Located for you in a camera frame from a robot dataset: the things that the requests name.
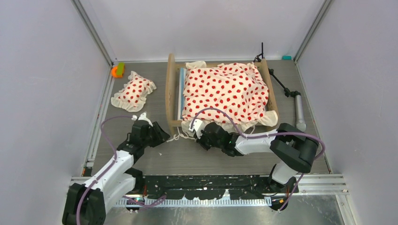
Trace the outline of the strawberry print ruffled blanket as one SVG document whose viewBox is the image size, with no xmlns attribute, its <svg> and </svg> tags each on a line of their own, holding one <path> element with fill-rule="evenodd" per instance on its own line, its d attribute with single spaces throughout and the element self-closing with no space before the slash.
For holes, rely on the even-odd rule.
<svg viewBox="0 0 398 225">
<path fill-rule="evenodd" d="M 191 136 L 192 120 L 205 124 L 215 122 L 227 131 L 246 131 L 253 126 L 273 129 L 278 118 L 275 111 L 267 111 L 269 88 L 259 70 L 250 63 L 206 64 L 203 61 L 186 63 L 184 107 L 181 127 L 173 139 Z"/>
</svg>

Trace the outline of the wooden pet bed frame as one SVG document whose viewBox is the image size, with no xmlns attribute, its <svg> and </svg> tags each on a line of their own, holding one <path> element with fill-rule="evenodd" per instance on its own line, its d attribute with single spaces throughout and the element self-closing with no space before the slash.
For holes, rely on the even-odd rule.
<svg viewBox="0 0 398 225">
<path fill-rule="evenodd" d="M 276 97 L 271 81 L 271 76 L 268 71 L 268 65 L 265 59 L 261 62 L 255 62 L 254 65 L 259 70 L 259 73 L 269 88 L 268 103 L 266 105 L 267 111 L 275 111 L 279 118 L 279 110 L 277 107 Z M 177 133 L 177 128 L 181 127 L 181 120 L 175 119 L 178 100 L 178 86 L 179 86 L 179 69 L 185 67 L 183 63 L 176 63 L 173 53 L 168 55 L 167 74 L 166 74 L 166 88 L 165 88 L 165 106 L 166 106 L 166 119 L 171 134 Z"/>
</svg>

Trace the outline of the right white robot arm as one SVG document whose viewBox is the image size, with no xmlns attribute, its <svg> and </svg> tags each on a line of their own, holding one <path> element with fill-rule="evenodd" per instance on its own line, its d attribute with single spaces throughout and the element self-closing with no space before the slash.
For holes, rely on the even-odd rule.
<svg viewBox="0 0 398 225">
<path fill-rule="evenodd" d="M 268 178 L 268 187 L 281 192 L 297 173 L 309 173 L 320 145 L 320 140 L 287 123 L 279 128 L 258 134 L 227 132 L 215 122 L 204 124 L 194 120 L 189 125 L 196 142 L 205 150 L 218 148 L 228 156 L 252 153 L 273 153 L 280 162 L 274 165 Z"/>
</svg>

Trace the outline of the blue striped mattress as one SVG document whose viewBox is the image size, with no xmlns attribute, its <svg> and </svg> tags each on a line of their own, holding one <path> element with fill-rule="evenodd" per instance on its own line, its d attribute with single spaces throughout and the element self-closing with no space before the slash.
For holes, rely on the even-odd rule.
<svg viewBox="0 0 398 225">
<path fill-rule="evenodd" d="M 179 87 L 178 87 L 178 106 L 177 106 L 177 118 L 183 120 L 182 113 L 184 107 L 184 82 L 187 69 L 181 67 L 179 69 Z"/>
</svg>

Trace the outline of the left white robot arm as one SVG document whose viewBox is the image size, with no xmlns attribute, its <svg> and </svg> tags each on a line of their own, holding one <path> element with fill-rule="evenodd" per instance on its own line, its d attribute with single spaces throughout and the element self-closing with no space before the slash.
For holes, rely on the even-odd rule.
<svg viewBox="0 0 398 225">
<path fill-rule="evenodd" d="M 157 122 L 150 121 L 145 112 L 131 119 L 131 132 L 118 148 L 112 148 L 111 159 L 88 180 L 70 185 L 62 215 L 64 225 L 102 225 L 107 213 L 125 194 L 143 190 L 143 173 L 133 165 L 145 148 L 165 143 L 170 135 Z"/>
</svg>

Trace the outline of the strawberry print small pillow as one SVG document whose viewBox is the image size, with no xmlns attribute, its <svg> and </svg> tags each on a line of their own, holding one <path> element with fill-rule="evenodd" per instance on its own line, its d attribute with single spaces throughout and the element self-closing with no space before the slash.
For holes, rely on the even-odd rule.
<svg viewBox="0 0 398 225">
<path fill-rule="evenodd" d="M 152 80 L 142 77 L 135 71 L 131 71 L 128 80 L 123 89 L 110 99 L 111 105 L 131 113 L 139 112 L 146 103 L 146 97 L 157 87 Z"/>
</svg>

